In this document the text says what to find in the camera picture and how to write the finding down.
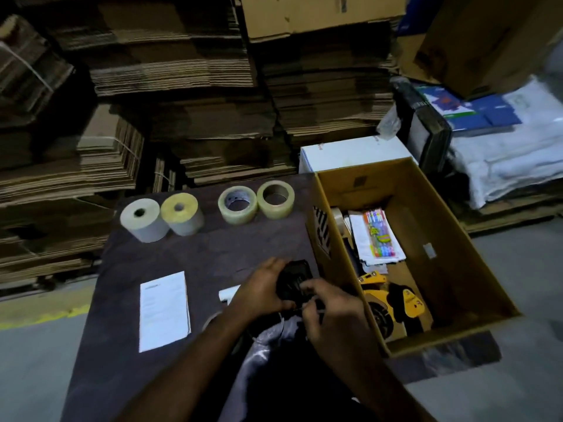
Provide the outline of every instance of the hand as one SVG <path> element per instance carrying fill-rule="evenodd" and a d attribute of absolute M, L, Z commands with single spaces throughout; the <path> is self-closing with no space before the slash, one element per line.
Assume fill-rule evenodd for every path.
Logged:
<path fill-rule="evenodd" d="M 325 305 L 322 325 L 315 299 L 304 306 L 303 322 L 309 341 L 339 377 L 344 377 L 339 372 L 345 367 L 349 368 L 351 361 L 358 358 L 361 361 L 367 355 L 370 358 L 379 355 L 377 341 L 369 330 L 364 306 L 359 298 L 323 279 L 304 281 L 301 289 L 314 292 Z"/>
<path fill-rule="evenodd" d="M 273 312 L 295 309 L 295 302 L 281 300 L 276 295 L 278 276 L 287 262 L 279 258 L 270 258 L 262 262 L 239 287 L 229 308 L 233 307 L 237 311 L 243 311 L 249 321 Z"/>

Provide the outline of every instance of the person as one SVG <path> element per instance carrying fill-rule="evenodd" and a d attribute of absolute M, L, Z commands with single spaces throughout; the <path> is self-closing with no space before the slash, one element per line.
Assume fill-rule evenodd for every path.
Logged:
<path fill-rule="evenodd" d="M 192 416 L 224 359 L 258 317 L 296 308 L 276 295 L 287 261 L 270 258 L 241 285 L 230 305 L 199 334 L 180 358 L 126 406 L 118 422 L 180 422 Z M 385 365 L 369 330 L 362 301 L 323 279 L 301 283 L 323 301 L 322 322 L 315 299 L 302 308 L 307 339 L 322 361 L 374 420 L 434 421 Z M 262 420 L 271 420 L 265 416 Z"/>

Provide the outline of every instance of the yellow label roll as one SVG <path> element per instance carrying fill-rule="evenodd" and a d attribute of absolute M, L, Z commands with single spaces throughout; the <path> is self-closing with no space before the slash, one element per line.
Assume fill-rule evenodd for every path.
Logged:
<path fill-rule="evenodd" d="M 248 206 L 243 210 L 231 210 L 229 207 L 236 201 L 246 201 Z M 258 211 L 256 194 L 250 188 L 243 186 L 227 188 L 222 192 L 217 204 L 223 219 L 231 225 L 242 225 L 250 222 Z"/>
<path fill-rule="evenodd" d="M 266 201 L 272 196 L 281 196 L 285 201 L 281 204 L 271 204 Z M 268 181 L 257 192 L 258 206 L 264 212 L 268 219 L 282 219 L 288 216 L 293 210 L 295 202 L 295 191 L 293 188 L 283 181 Z"/>
<path fill-rule="evenodd" d="M 160 207 L 160 214 L 170 228 L 182 236 L 195 234 L 204 224 L 197 198 L 187 192 L 166 198 Z"/>
<path fill-rule="evenodd" d="M 160 205 L 151 198 L 140 198 L 123 209 L 121 225 L 143 243 L 158 241 L 170 227 L 160 216 Z"/>

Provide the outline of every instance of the dark tabletop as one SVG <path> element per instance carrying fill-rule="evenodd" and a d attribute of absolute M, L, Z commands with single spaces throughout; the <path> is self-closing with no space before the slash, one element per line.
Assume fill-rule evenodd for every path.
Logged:
<path fill-rule="evenodd" d="M 230 184 L 190 189 L 199 201 L 205 226 L 191 237 L 171 231 L 154 243 L 137 241 L 118 225 L 104 248 L 100 276 L 82 334 L 73 375 L 62 413 L 62 422 L 108 421 L 140 392 L 162 369 L 170 365 L 201 332 L 206 320 L 221 311 L 218 291 L 242 283 L 263 260 L 271 256 L 306 259 L 313 276 L 318 268 L 308 239 L 305 220 L 310 204 L 312 174 L 282 178 L 296 193 L 293 212 L 285 219 L 268 220 L 258 212 L 242 226 L 230 226 L 217 207 L 217 199 Z M 237 183 L 257 191 L 267 179 Z M 153 198 L 162 203 L 173 193 Z M 123 200 L 121 209 L 135 198 Z M 185 339 L 143 353 L 138 351 L 140 284 L 184 271 L 191 334 Z M 441 361 L 460 364 L 451 372 L 498 361 L 500 352 L 489 333 L 456 341 L 430 353 L 410 355 L 390 362 L 404 383 L 448 372 Z"/>

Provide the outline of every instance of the gray floor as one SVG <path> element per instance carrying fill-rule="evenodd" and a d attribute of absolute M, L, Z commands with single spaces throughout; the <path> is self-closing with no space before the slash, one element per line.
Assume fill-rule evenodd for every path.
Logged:
<path fill-rule="evenodd" d="M 475 240 L 524 313 L 499 363 L 409 385 L 440 422 L 563 421 L 563 219 Z M 0 331 L 0 420 L 57 422 L 86 316 Z"/>

